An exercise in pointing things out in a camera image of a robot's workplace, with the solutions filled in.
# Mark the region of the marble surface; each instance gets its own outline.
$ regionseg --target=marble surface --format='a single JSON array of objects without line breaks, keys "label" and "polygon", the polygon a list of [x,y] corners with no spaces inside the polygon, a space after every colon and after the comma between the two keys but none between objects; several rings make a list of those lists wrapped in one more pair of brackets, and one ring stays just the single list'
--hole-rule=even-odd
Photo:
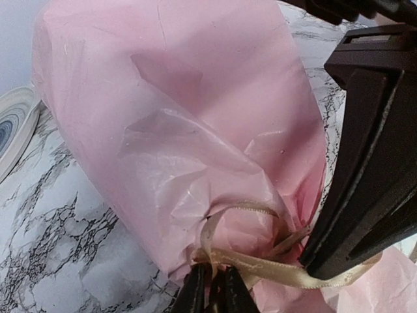
[{"label": "marble surface", "polygon": [[[323,115],[329,184],[345,95],[323,64],[345,32],[362,25],[335,27],[280,5]],[[169,312],[176,287],[104,203],[45,108],[0,185],[0,221],[0,313]],[[414,242],[401,248],[410,253]]]}]

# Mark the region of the ribbon loop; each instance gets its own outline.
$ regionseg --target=ribbon loop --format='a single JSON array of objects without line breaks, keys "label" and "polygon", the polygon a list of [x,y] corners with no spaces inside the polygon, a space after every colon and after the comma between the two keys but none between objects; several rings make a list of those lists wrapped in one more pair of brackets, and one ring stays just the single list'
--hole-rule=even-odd
[{"label": "ribbon loop", "polygon": [[[256,258],[230,250],[212,248],[212,240],[218,223],[224,214],[231,209],[262,213],[278,218],[281,221],[280,230],[277,235],[279,242],[265,258]],[[294,233],[289,233],[286,223],[274,210],[262,203],[245,201],[230,205],[224,210],[213,214],[207,220],[201,230],[201,248],[193,253],[192,258],[197,263],[210,263],[213,277],[216,276],[219,266],[235,266],[240,271],[248,289],[251,289],[262,278],[300,289],[319,289],[323,287],[342,287],[352,284],[372,268],[382,257],[381,252],[364,263],[329,280],[313,278],[302,267],[278,262],[280,255],[287,252],[295,244],[301,242],[307,235],[309,235],[309,227],[302,228]]]}]

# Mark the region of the white plate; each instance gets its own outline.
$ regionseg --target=white plate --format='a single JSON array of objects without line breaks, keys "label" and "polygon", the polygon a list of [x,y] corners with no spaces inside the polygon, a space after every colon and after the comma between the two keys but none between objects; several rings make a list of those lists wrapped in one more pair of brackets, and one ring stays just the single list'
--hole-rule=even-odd
[{"label": "white plate", "polygon": [[19,161],[39,119],[40,99],[29,87],[0,97],[0,183]]}]

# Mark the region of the gold ribbon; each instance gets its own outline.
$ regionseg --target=gold ribbon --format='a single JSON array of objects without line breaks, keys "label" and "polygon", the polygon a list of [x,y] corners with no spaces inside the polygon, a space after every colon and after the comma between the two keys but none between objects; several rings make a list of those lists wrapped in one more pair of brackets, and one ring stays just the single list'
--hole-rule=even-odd
[{"label": "gold ribbon", "polygon": [[[212,247],[212,239],[217,225],[226,212],[232,209],[252,211],[278,218],[280,229],[276,238],[277,245],[265,258],[247,256],[231,250]],[[309,228],[302,228],[295,233],[289,233],[288,227],[282,218],[271,208],[254,202],[241,202],[230,205],[224,210],[213,214],[203,226],[201,231],[201,248],[194,251],[192,259],[196,263],[207,262],[212,266],[213,277],[216,276],[221,265],[235,266],[242,275],[246,286],[250,290],[260,279],[267,279],[278,284],[301,289],[319,289],[323,287],[348,286],[360,278],[382,257],[382,252],[344,273],[329,279],[320,280],[308,275],[302,267],[278,262],[280,256],[309,234]]]}]

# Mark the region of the pink tissue paper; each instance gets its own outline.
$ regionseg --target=pink tissue paper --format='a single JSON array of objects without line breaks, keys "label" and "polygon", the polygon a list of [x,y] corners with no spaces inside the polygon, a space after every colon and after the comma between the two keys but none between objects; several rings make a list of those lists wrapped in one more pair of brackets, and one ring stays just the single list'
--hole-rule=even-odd
[{"label": "pink tissue paper", "polygon": [[[323,123],[274,0],[52,0],[35,27],[33,82],[89,179],[172,280],[189,271],[214,201],[267,203],[291,230],[310,223]],[[214,245],[262,256],[275,225],[227,213]],[[264,313],[415,312],[415,276],[389,249],[347,288],[263,280],[254,294]]]}]

